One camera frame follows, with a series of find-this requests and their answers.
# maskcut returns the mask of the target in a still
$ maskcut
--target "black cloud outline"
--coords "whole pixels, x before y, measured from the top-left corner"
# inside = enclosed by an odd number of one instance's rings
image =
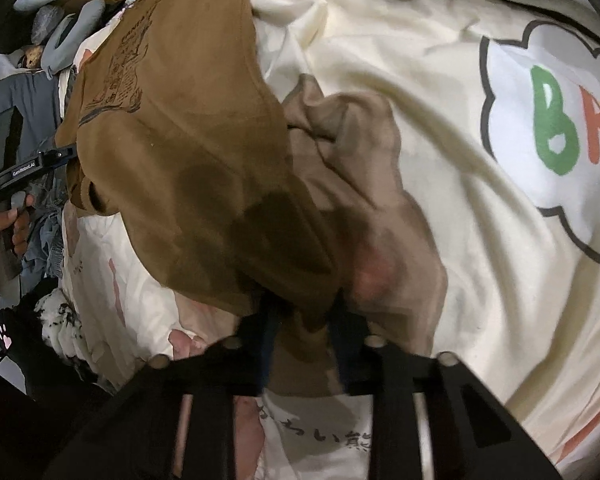
[[[600,47],[591,48],[589,43],[583,40],[579,35],[577,35],[572,30],[569,30],[566,27],[563,27],[555,22],[549,22],[547,20],[533,20],[530,22],[526,28],[524,33],[522,34],[521,40],[492,40],[491,38],[487,38],[483,36],[480,40],[480,79],[482,80],[482,88],[484,89],[485,100],[484,105],[482,106],[482,113],[480,115],[480,136],[482,137],[482,145],[484,149],[487,150],[489,155],[496,162],[498,159],[493,155],[493,149],[491,148],[491,139],[489,138],[489,116],[491,114],[491,107],[493,107],[493,103],[495,102],[495,94],[491,89],[491,85],[489,83],[489,77],[487,74],[487,54],[489,50],[489,44],[491,41],[500,45],[512,45],[517,47],[522,47],[525,50],[529,47],[529,38],[531,37],[531,33],[534,31],[536,27],[540,27],[541,25],[550,25],[552,27],[561,28],[562,30],[572,34],[575,38],[580,40],[580,42],[587,47],[587,50],[593,56],[594,59],[597,59],[600,56]],[[564,209],[561,205],[551,208],[543,208],[538,207],[538,211],[542,214],[542,216],[548,218],[551,216],[557,216],[560,219],[560,224],[562,228],[567,233],[567,236],[571,239],[571,241],[579,248],[583,253],[585,253],[589,258],[591,258],[596,263],[600,264],[600,253],[593,250],[586,243],[581,241],[571,230],[569,226],[569,222],[567,221],[567,216],[564,212]]]

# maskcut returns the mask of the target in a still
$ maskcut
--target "inside-out brown fabric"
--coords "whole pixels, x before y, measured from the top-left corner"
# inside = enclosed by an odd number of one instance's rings
[[[302,76],[281,105],[254,50],[249,0],[138,0],[85,63],[56,143],[77,141],[73,204],[120,211],[185,328],[225,335],[234,319],[214,309],[243,316],[268,288],[298,308],[272,389],[327,395],[324,313],[339,288],[375,330],[427,354],[446,273],[402,188],[387,100],[324,97]]]

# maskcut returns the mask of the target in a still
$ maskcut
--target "cartoon cloud print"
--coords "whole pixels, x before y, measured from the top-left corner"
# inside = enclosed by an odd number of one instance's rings
[[[544,216],[600,264],[600,48],[550,22],[483,38],[482,142]]]

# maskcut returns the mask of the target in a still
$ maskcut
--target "orange letter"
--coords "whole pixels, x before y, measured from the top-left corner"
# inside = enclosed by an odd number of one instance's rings
[[[587,123],[587,143],[589,144],[589,160],[594,164],[600,162],[600,104],[582,86],[582,106],[584,108],[584,119]]]

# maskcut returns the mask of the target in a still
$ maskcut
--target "green letter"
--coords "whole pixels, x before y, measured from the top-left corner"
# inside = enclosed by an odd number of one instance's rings
[[[531,69],[534,85],[534,135],[536,152],[544,165],[558,175],[569,173],[580,155],[576,126],[562,110],[562,91],[555,77],[544,68]],[[549,141],[564,136],[560,153],[551,149]]]

